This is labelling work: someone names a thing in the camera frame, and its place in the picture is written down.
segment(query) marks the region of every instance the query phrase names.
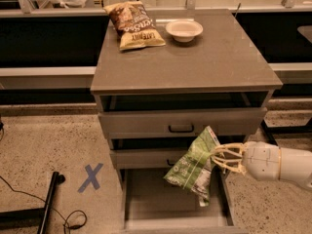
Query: drawer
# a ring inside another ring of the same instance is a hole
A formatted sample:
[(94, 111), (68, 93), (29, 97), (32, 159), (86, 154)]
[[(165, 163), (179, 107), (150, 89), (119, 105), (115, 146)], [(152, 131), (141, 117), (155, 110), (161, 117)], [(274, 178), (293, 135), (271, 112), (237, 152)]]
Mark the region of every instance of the drawer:
[(206, 126), (218, 136), (254, 134), (266, 108), (100, 113), (106, 138), (195, 137)]
[(248, 233), (234, 226), (224, 175), (219, 170), (212, 173), (210, 205), (204, 208), (195, 194), (163, 179), (167, 170), (126, 170), (124, 229), (119, 233)]
[(167, 168), (187, 152), (186, 148), (131, 149), (110, 151), (115, 169)]

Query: green chip bag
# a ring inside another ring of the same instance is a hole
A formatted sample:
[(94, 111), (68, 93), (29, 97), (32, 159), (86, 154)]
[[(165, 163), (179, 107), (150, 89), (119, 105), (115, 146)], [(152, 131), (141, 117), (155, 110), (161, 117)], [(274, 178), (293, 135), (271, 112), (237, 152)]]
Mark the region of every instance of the green chip bag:
[(207, 127), (192, 142), (188, 151), (167, 172), (164, 179), (200, 197), (201, 206), (209, 204), (209, 185), (212, 170), (211, 151), (220, 145), (214, 131)]

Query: brown chip bag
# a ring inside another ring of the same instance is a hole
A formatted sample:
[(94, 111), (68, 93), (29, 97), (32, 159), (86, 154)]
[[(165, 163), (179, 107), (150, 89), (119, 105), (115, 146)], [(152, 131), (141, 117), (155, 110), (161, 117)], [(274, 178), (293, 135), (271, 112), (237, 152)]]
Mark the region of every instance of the brown chip bag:
[(120, 50), (166, 44), (153, 26), (142, 2), (117, 3), (105, 6), (104, 10), (109, 14), (118, 35), (121, 36)]

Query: metal frame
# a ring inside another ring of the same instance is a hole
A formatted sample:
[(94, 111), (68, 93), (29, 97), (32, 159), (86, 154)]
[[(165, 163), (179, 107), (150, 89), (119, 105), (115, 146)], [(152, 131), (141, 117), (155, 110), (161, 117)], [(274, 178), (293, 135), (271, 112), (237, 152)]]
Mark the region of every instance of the metal frame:
[(64, 181), (63, 175), (60, 175), (59, 172), (53, 172), (45, 206), (37, 209), (0, 213), (0, 230), (39, 225), (37, 234), (46, 233), (57, 185)]

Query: speckled floor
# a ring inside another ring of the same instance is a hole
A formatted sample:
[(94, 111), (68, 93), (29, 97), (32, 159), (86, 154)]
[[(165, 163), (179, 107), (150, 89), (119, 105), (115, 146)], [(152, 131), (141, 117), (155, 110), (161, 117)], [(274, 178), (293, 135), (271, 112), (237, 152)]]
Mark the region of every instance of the speckled floor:
[[(312, 115), (312, 101), (272, 101), (268, 124), (302, 124)], [(16, 190), (45, 198), (53, 171), (59, 171), (66, 182), (58, 187), (54, 203), (63, 216), (82, 210), (87, 224), (72, 231), (75, 234), (108, 234), (120, 227), (122, 190), (111, 165), (94, 104), (60, 104), (53, 107), (0, 106), (5, 134), (0, 141), (0, 176)], [(265, 140), (261, 129), (250, 140)], [(309, 135), (277, 136), (284, 147), (312, 151)], [(89, 184), (86, 167), (103, 167), (97, 173), (99, 188)], [(234, 206), (235, 221), (250, 233), (311, 233), (312, 192), (284, 182), (259, 182), (231, 174), (228, 190)], [(38, 199), (12, 192), (0, 181), (0, 211), (42, 207)], [(63, 219), (52, 211), (48, 233), (63, 233)], [(0, 230), (2, 234), (36, 233), (36, 227)]]

